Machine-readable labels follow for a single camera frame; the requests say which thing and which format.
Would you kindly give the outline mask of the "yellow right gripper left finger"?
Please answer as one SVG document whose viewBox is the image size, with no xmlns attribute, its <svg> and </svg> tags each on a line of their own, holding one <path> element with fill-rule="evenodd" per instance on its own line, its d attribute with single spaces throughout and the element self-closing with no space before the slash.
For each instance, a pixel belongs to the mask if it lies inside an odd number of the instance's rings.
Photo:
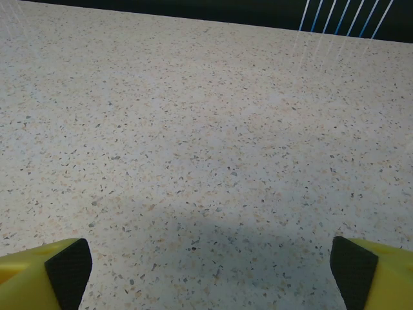
<svg viewBox="0 0 413 310">
<path fill-rule="evenodd" d="M 84 238 L 0 256 L 0 310 L 78 310 L 91 271 Z"/>
</svg>

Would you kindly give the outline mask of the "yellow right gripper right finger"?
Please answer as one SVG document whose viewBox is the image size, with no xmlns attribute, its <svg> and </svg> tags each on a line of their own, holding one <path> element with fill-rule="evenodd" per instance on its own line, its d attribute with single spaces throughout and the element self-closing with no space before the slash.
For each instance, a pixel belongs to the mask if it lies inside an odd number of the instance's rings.
<svg viewBox="0 0 413 310">
<path fill-rule="evenodd" d="M 413 251 L 336 236 L 330 268 L 347 310 L 413 310 Z"/>
</svg>

